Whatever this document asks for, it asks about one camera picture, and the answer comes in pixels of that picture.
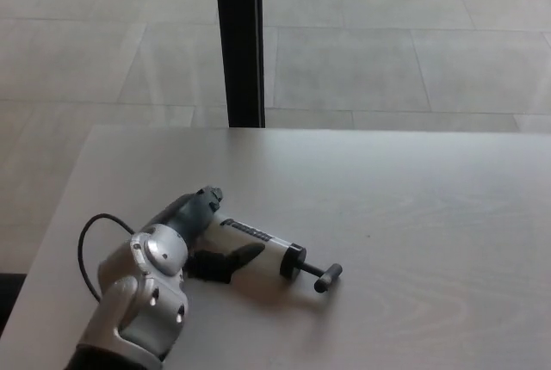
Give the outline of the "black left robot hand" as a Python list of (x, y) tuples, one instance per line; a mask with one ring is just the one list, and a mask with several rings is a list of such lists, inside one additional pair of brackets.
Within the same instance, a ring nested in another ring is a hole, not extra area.
[(206, 186), (193, 194), (178, 197), (149, 223), (166, 225), (184, 240), (189, 255), (183, 271), (189, 277), (228, 284), (236, 271), (247, 266), (265, 250), (265, 245), (246, 244), (228, 254), (196, 248), (200, 237), (213, 223), (222, 199), (220, 188)]

